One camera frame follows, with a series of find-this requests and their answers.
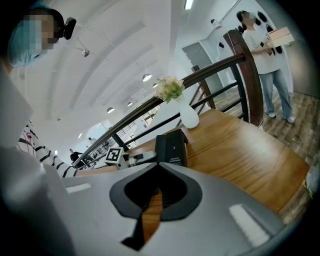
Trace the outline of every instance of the black box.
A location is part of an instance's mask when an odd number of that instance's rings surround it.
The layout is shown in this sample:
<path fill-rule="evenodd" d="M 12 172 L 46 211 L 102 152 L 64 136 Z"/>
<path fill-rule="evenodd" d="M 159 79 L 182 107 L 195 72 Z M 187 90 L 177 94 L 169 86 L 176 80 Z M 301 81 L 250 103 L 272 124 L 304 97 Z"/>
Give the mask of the black box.
<path fill-rule="evenodd" d="M 187 143 L 188 139 L 181 129 L 158 135 L 155 141 L 156 161 L 187 167 Z"/>

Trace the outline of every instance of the jeans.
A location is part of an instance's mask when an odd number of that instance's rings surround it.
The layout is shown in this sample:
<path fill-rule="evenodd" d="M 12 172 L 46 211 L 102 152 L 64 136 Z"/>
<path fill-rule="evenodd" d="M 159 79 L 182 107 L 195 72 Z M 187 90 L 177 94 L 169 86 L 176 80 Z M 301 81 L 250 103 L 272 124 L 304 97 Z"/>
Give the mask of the jeans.
<path fill-rule="evenodd" d="M 259 76 L 262 83 L 264 102 L 266 105 L 265 112 L 267 114 L 275 112 L 275 107 L 272 103 L 272 93 L 275 86 L 275 88 L 278 90 L 281 100 L 282 118 L 290 118 L 292 116 L 292 107 L 290 103 L 288 86 L 281 69 L 266 74 L 259 74 Z"/>

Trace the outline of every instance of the face mask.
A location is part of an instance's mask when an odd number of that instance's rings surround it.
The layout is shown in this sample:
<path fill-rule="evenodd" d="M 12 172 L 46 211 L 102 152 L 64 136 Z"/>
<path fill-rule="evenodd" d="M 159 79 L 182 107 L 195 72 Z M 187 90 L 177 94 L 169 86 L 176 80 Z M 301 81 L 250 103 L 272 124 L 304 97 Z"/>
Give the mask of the face mask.
<path fill-rule="evenodd" d="M 21 20 L 8 43 L 7 58 L 12 67 L 27 66 L 43 56 L 42 23 L 40 20 Z"/>

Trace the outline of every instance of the white vase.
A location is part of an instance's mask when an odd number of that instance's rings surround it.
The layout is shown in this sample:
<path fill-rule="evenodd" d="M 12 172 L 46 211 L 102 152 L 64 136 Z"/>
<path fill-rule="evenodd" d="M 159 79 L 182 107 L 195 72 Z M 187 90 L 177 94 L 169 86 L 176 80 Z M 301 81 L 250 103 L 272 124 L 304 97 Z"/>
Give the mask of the white vase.
<path fill-rule="evenodd" d="M 199 116 L 197 112 L 186 102 L 185 96 L 181 95 L 178 98 L 174 98 L 180 110 L 181 122 L 189 129 L 195 128 L 199 124 Z"/>

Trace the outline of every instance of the striped sleeve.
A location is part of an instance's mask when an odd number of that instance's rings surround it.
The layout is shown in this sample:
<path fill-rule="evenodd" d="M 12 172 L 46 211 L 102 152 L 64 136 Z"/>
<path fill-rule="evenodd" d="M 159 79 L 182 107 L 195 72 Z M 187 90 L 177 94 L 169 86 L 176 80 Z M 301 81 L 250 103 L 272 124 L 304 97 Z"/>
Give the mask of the striped sleeve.
<path fill-rule="evenodd" d="M 17 148 L 37 158 L 44 165 L 54 166 L 61 178 L 76 176 L 77 170 L 61 161 L 54 151 L 43 145 L 32 129 L 29 121 L 20 136 Z"/>

